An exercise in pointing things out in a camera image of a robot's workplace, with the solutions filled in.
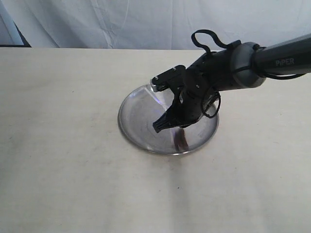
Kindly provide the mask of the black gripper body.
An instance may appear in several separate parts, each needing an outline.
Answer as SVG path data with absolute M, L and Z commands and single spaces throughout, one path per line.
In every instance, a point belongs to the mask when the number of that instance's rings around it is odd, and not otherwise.
M 185 128 L 202 117 L 216 117 L 219 107 L 214 112 L 209 109 L 219 101 L 219 92 L 207 80 L 206 75 L 197 67 L 189 67 L 182 78 L 182 91 L 172 105 L 172 125 Z

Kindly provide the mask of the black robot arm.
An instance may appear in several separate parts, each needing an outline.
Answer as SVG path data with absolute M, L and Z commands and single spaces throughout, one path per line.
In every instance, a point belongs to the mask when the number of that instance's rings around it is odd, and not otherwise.
M 165 113 L 153 123 L 156 132 L 186 128 L 202 117 L 214 118 L 208 110 L 221 102 L 222 91 L 256 88 L 267 78 L 291 80 L 311 71 L 311 37 L 300 36 L 276 45 L 262 47 L 240 40 L 225 44 L 210 30 L 221 51 L 212 51 L 191 36 L 195 46 L 205 52 L 186 67 L 175 66 L 151 79 L 155 92 L 170 89 L 173 101 Z

